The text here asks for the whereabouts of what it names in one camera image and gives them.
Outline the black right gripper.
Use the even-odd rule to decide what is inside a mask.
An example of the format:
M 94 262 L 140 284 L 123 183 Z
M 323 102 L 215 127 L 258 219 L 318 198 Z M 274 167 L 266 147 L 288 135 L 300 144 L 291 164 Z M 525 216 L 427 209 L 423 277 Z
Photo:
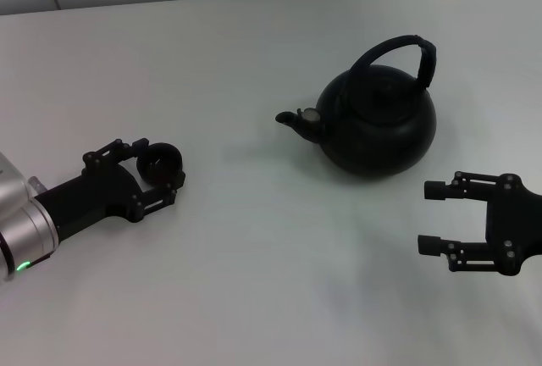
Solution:
M 450 272 L 518 275 L 523 263 L 541 254 L 541 195 L 529 191 L 518 175 L 456 171 L 451 182 L 427 180 L 424 198 L 468 199 L 488 203 L 486 242 L 461 242 L 418 236 L 418 252 L 446 256 Z

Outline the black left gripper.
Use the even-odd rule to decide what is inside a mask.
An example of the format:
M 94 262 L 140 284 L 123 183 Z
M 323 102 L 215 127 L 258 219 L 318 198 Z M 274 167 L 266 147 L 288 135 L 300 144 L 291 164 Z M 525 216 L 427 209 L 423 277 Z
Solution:
M 141 155 L 149 140 L 141 138 L 131 144 L 116 139 L 97 151 L 83 155 L 87 169 L 119 164 Z M 120 217 L 131 223 L 175 203 L 178 190 L 185 183 L 185 172 L 146 169 L 139 172 L 150 188 L 143 191 L 135 177 L 121 166 L 98 174 L 83 173 L 36 200 L 45 208 L 59 237 L 71 237 L 108 217 Z

